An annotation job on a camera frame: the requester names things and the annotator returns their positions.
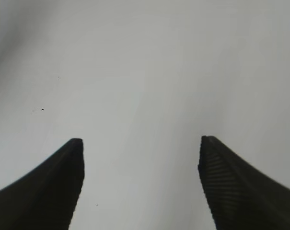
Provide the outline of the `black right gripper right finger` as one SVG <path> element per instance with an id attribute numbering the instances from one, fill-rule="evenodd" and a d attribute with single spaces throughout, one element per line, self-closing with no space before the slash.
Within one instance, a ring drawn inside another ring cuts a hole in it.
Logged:
<path id="1" fill-rule="evenodd" d="M 202 136 L 198 172 L 218 230 L 290 230 L 290 189 L 214 136 Z"/>

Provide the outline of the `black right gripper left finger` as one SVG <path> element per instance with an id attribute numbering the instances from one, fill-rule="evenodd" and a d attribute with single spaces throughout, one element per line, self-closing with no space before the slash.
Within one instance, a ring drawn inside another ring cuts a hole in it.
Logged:
<path id="1" fill-rule="evenodd" d="M 69 229 L 83 181 L 83 140 L 72 138 L 0 190 L 0 230 Z"/>

